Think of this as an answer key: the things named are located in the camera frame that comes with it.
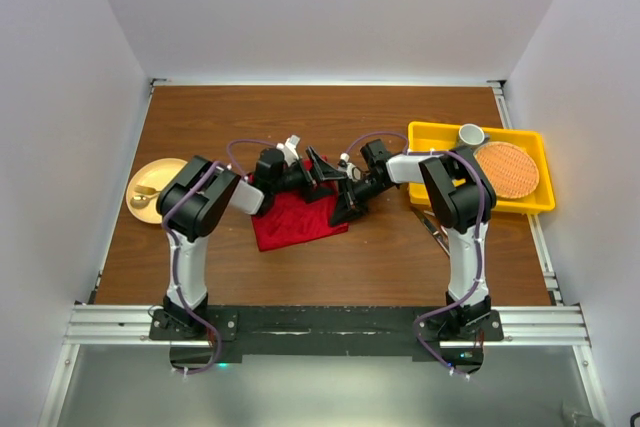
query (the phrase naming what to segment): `brown wooden tabletop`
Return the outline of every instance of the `brown wooden tabletop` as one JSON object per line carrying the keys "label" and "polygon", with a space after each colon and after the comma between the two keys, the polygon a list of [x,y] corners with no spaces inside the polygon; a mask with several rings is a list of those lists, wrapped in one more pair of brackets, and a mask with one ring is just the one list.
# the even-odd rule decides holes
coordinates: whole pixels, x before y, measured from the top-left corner
{"label": "brown wooden tabletop", "polygon": [[[360,135],[406,133],[413,120],[501,125],[490,88],[158,87],[131,175],[163,157],[227,162],[231,140],[282,142],[291,134],[335,161]],[[385,142],[392,151],[403,147],[400,139]],[[260,149],[238,145],[234,153],[252,170]],[[442,305],[449,259],[411,212],[406,189],[391,189],[369,206],[347,233],[265,253],[249,216],[228,209],[209,242],[209,303]],[[549,305],[526,216],[494,214],[486,253],[495,305]],[[136,220],[123,202],[96,302],[160,303],[168,265],[160,226]]]}

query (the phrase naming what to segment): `gray floor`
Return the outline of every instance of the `gray floor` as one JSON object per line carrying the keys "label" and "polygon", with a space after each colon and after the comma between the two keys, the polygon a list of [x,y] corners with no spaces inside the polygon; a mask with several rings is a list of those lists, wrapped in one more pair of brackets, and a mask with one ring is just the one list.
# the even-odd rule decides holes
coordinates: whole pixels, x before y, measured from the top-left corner
{"label": "gray floor", "polygon": [[492,347],[474,381],[404,358],[246,357],[186,381],[167,347],[83,347],[61,426],[564,426],[571,348]]}

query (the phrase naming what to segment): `red towel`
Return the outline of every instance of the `red towel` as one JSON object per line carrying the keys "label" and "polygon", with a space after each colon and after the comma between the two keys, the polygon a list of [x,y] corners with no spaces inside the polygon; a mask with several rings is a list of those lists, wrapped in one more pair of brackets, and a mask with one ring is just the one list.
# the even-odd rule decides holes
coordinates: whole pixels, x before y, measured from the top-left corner
{"label": "red towel", "polygon": [[[311,162],[305,161],[305,168],[310,166]],[[329,227],[337,200],[337,193],[310,204],[298,192],[276,195],[273,207],[266,215],[251,218],[258,250],[279,249],[346,232],[347,223]]]}

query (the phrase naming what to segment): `gold utensil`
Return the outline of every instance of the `gold utensil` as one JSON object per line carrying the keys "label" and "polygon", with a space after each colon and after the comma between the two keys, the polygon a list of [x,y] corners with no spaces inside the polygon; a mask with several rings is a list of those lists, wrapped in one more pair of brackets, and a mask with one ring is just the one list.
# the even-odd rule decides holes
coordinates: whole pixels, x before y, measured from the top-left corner
{"label": "gold utensil", "polygon": [[158,195],[160,193],[159,190],[156,190],[153,187],[147,187],[146,185],[136,185],[133,190],[143,195]]}
{"label": "gold utensil", "polygon": [[147,197],[146,195],[134,195],[129,200],[129,205],[134,209],[143,209],[151,202],[151,197]]}

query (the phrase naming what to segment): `knife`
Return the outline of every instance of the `knife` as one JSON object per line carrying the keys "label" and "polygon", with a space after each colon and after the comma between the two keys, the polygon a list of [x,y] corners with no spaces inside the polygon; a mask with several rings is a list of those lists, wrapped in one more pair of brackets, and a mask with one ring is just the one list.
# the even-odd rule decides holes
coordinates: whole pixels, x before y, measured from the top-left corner
{"label": "knife", "polygon": [[418,217],[418,220],[422,222],[422,224],[427,228],[429,233],[436,240],[436,242],[438,242],[440,247],[442,247],[442,250],[444,250],[445,253],[450,256],[449,239],[445,238],[444,235],[442,235],[442,232],[440,232],[440,230],[435,226],[435,224],[427,218],[424,212],[422,212],[419,209],[416,209],[415,207],[411,207],[411,210],[413,210],[413,213],[416,214],[416,217]]}

